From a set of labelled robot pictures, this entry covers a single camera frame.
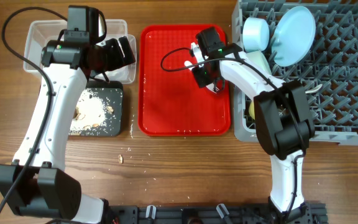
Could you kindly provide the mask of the green plastic bowl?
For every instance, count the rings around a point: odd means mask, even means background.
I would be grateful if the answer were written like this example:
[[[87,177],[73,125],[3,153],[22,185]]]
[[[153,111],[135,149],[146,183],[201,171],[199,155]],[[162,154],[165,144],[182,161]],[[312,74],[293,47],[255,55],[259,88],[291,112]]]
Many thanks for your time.
[[[254,51],[247,53],[248,59],[260,67],[263,71],[267,72],[269,75],[272,74],[267,59],[265,55],[261,51]]]

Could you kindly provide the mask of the yellow plastic cup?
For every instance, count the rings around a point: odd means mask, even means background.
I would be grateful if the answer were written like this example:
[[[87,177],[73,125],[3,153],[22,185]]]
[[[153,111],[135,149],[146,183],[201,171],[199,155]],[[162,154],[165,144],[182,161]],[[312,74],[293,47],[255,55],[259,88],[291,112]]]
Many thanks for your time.
[[[252,119],[255,119],[255,108],[254,108],[254,102],[253,101],[249,105],[249,116]]]

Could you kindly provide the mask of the light blue plastic bowl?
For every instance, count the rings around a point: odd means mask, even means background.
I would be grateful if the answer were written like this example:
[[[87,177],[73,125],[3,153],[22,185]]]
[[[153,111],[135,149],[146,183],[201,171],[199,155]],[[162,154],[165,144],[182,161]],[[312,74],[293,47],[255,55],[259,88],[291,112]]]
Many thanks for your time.
[[[242,30],[242,41],[246,52],[264,51],[270,39],[270,31],[264,19],[249,17]]]

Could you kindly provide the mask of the rice and food scraps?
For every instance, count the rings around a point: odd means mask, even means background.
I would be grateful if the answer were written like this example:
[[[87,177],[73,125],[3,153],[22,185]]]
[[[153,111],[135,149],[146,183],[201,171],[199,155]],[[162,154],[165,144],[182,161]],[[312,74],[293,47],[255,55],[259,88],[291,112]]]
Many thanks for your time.
[[[78,100],[71,136],[117,136],[121,132],[124,92],[120,88],[86,88]]]

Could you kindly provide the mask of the light blue plastic plate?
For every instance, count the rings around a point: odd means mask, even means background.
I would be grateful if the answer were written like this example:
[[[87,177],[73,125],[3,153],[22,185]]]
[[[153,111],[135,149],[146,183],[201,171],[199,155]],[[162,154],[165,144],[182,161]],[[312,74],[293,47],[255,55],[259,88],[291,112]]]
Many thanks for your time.
[[[309,52],[316,33],[316,22],[304,6],[290,9],[280,19],[273,34],[274,62],[288,67],[300,62]]]

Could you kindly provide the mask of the cream plastic spoon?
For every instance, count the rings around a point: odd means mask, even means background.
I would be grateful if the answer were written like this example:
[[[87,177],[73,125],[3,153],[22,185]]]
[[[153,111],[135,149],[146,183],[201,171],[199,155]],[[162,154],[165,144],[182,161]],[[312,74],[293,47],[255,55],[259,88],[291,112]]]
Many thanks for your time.
[[[306,90],[305,93],[306,93],[306,94],[314,94],[314,93],[317,93],[322,87],[323,87],[323,85],[322,85],[322,84],[319,84],[319,85],[317,85],[316,87],[314,87],[314,88],[312,88],[312,89]]]

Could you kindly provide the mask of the pink plastic fork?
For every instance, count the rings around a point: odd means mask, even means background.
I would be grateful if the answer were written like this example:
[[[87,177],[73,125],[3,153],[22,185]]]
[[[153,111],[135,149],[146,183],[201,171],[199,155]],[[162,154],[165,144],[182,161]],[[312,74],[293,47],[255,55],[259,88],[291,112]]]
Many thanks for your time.
[[[213,83],[206,86],[209,91],[212,91],[213,93],[219,93],[222,88],[214,85]]]

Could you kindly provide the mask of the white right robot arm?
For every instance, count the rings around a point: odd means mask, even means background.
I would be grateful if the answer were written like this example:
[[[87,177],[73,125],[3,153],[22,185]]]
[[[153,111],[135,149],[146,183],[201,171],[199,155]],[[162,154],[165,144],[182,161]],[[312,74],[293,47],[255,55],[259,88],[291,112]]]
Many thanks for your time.
[[[303,85],[274,77],[265,67],[249,58],[238,45],[192,43],[195,64],[185,65],[199,87],[217,92],[218,80],[238,87],[254,104],[250,114],[262,149],[270,156],[272,190],[269,202],[281,218],[294,218],[305,200],[301,191],[303,159],[315,134],[311,111]]]

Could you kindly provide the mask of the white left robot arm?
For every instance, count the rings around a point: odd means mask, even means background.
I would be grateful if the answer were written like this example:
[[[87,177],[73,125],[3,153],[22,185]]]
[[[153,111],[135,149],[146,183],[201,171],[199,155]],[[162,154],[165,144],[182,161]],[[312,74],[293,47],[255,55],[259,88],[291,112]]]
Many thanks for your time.
[[[127,37],[89,42],[51,40],[42,50],[42,86],[26,137],[10,165],[0,164],[2,205],[18,216],[75,223],[112,223],[105,199],[90,197],[65,173],[71,121],[91,71],[135,62]]]

